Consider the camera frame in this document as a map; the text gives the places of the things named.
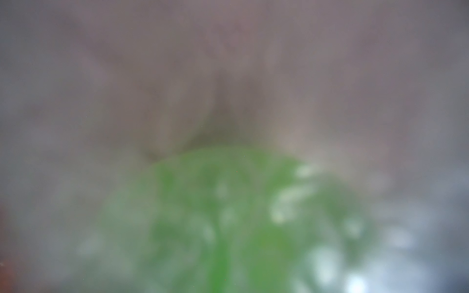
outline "blurry surface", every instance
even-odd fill
[[[465,2],[16,0],[0,11],[1,253],[20,292],[76,278],[70,247],[119,184],[220,143],[294,154],[360,190],[386,243],[375,292],[467,282]]]
[[[331,174],[277,153],[205,148],[106,200],[66,292],[342,292],[376,246],[368,210]]]

